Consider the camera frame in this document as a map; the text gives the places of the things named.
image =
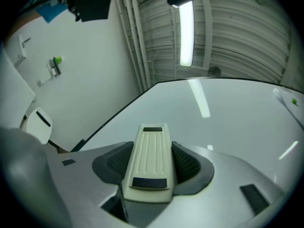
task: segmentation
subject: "white wall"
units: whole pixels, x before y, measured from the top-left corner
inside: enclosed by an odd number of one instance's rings
[[[10,41],[18,34],[31,38],[17,68],[36,93],[30,110],[41,106],[50,115],[50,139],[68,151],[139,94],[115,0],[108,20],[75,22],[65,11],[49,24],[33,20]],[[38,87],[49,77],[46,63],[58,56],[62,74]]]

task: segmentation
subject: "black rectangular slot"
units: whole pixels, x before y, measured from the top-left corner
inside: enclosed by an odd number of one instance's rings
[[[266,201],[266,199],[254,184],[242,186],[239,188],[247,199],[255,215],[258,215],[269,206],[269,203]]]
[[[72,160],[72,159],[68,159],[68,160],[62,161],[62,163],[63,163],[64,166],[67,166],[67,165],[76,163],[76,161],[74,161],[74,160]]]
[[[144,132],[162,132],[162,127],[144,127]]]
[[[51,124],[48,123],[48,121],[37,111],[36,114],[38,115],[38,117],[40,117],[40,119],[49,127],[51,126]]]
[[[133,177],[132,186],[138,188],[166,188],[167,179]]]
[[[79,151],[84,146],[85,143],[86,143],[86,141],[84,139],[80,140],[79,143],[76,144],[76,146],[70,152]]]

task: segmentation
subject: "ceiling light fixture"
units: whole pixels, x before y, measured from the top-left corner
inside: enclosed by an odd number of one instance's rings
[[[180,7],[180,65],[192,65],[194,48],[194,13],[193,2],[187,2]]]

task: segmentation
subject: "black vent grille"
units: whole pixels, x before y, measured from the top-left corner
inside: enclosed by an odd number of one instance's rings
[[[197,175],[200,171],[200,163],[191,155],[172,146],[177,182],[182,183]]]
[[[112,155],[107,160],[106,165],[115,172],[119,173],[122,176],[122,178],[124,178],[125,172],[127,170],[132,148],[133,145],[130,145],[129,147]]]

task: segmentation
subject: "fluorescent light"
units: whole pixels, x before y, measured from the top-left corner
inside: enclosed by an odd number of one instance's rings
[[[191,90],[194,94],[195,100],[199,106],[200,114],[203,118],[210,117],[210,111],[208,107],[208,103],[203,91],[203,87],[201,86],[199,79],[189,79],[188,83],[191,87]]]
[[[194,13],[192,1],[180,6],[180,65],[192,65],[194,47]]]
[[[280,156],[279,160],[284,158],[298,143],[299,141],[294,141],[293,144]]]

